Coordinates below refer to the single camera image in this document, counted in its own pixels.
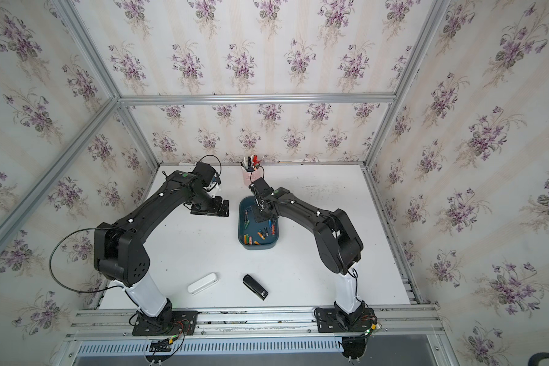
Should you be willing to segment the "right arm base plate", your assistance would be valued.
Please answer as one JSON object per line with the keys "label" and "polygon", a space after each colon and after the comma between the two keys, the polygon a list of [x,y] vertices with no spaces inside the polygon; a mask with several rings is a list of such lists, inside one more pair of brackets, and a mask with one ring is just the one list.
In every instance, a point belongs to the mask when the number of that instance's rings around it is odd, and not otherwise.
{"label": "right arm base plate", "polygon": [[314,319],[319,333],[355,332],[367,335],[378,328],[375,312],[362,304],[350,314],[339,307],[316,307]]}

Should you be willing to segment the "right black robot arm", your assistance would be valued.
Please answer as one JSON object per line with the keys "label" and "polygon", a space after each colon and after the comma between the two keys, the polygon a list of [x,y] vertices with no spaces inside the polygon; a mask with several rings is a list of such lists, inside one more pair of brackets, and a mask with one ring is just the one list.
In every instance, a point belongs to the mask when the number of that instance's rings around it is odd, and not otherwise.
{"label": "right black robot arm", "polygon": [[249,186],[258,212],[257,221],[294,221],[314,235],[323,265],[337,275],[336,310],[346,317],[360,317],[364,303],[358,298],[357,269],[364,244],[349,215],[342,210],[325,210],[301,200],[286,188],[274,189],[256,181]]}

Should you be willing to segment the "teal plastic storage box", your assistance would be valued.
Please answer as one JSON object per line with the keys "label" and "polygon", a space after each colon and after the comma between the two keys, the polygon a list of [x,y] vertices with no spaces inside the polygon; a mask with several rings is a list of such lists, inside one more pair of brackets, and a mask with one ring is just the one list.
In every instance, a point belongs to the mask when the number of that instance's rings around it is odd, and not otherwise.
{"label": "teal plastic storage box", "polygon": [[255,198],[248,196],[239,203],[237,237],[247,250],[267,250],[275,246],[279,238],[277,221],[256,219],[259,208]]}

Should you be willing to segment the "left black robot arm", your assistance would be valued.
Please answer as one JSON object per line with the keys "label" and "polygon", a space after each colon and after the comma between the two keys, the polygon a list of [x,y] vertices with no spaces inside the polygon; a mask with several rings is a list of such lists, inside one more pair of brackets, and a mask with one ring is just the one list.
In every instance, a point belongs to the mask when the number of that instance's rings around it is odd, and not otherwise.
{"label": "left black robot arm", "polygon": [[199,163],[192,172],[176,170],[138,208],[112,224],[102,223],[96,228],[95,270],[119,283],[146,318],[160,320],[172,313],[169,299],[149,274],[146,240],[183,204],[190,207],[192,215],[228,217],[229,201],[210,194],[220,183],[219,173],[206,163]]}

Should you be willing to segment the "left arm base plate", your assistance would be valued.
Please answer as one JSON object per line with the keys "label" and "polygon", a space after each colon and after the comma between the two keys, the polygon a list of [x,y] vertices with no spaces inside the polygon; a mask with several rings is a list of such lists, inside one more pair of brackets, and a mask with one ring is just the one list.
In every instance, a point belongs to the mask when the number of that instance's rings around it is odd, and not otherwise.
{"label": "left arm base plate", "polygon": [[132,336],[173,336],[180,331],[191,336],[196,327],[199,312],[172,311],[172,314],[153,318],[136,312],[136,320],[129,321],[133,326]]}

